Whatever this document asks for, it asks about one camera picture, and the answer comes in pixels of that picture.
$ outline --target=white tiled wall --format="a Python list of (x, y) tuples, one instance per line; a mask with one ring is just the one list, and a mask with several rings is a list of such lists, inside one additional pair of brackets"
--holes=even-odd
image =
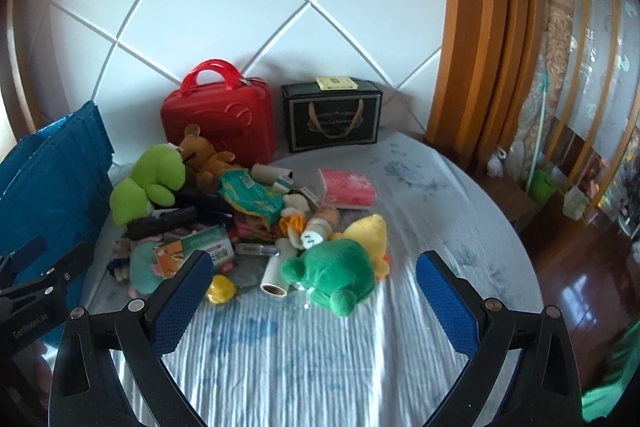
[(279, 134), (280, 85), (318, 74), (375, 81), (383, 124), (422, 134), (445, 1), (23, 0), (22, 27), (46, 117), (93, 99), (124, 163), (164, 140), (160, 103), (215, 57), (270, 82)]

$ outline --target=red suitcase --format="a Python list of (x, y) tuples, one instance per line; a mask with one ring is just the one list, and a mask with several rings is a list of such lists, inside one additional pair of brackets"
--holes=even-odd
[[(215, 71), (224, 82), (198, 84), (201, 71)], [(243, 78), (224, 60), (206, 60), (184, 77), (160, 109), (164, 134), (179, 145), (184, 128), (200, 126), (204, 136), (218, 151), (231, 151), (243, 167), (267, 165), (275, 150), (271, 91), (259, 78)]]

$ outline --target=bed sheet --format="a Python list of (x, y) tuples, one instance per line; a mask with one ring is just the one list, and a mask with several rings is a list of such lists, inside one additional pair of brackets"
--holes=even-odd
[[(221, 307), (203, 302), (162, 361), (207, 425), (423, 425), (466, 363), (415, 282), (424, 250), (436, 250), (483, 298), (541, 311), (535, 273), (506, 218), (466, 174), (422, 143), (381, 130), (377, 144), (276, 164), (312, 188), (318, 168), (366, 174), (378, 192), (371, 211), (387, 222), (391, 272), (346, 319), (305, 309), (300, 291), (276, 299), (254, 287)], [(363, 215), (343, 211), (341, 229)], [(123, 298), (109, 279), (92, 312), (112, 311)], [(124, 357), (115, 352), (113, 359), (138, 418), (153, 425)], [(516, 360), (511, 352), (476, 425), (494, 416)]]

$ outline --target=brown teddy bear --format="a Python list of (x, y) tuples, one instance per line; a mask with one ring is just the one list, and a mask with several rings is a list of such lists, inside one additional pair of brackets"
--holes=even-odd
[(180, 143), (180, 155), (186, 166), (187, 184), (206, 193), (215, 194), (224, 172), (241, 169), (231, 164), (236, 155), (229, 151), (217, 152), (211, 142), (200, 136), (200, 126), (194, 123), (184, 128), (184, 139)]

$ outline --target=yellow rubber duck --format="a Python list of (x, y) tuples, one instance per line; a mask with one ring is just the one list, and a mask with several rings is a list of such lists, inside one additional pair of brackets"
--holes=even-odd
[(373, 272), (378, 279), (389, 273), (388, 256), (386, 256), (386, 223), (380, 214), (372, 214), (351, 223), (347, 229), (332, 234), (331, 240), (353, 239), (361, 245), (369, 255)]
[(224, 304), (236, 294), (236, 287), (224, 275), (214, 275), (207, 293), (207, 300), (211, 304)]

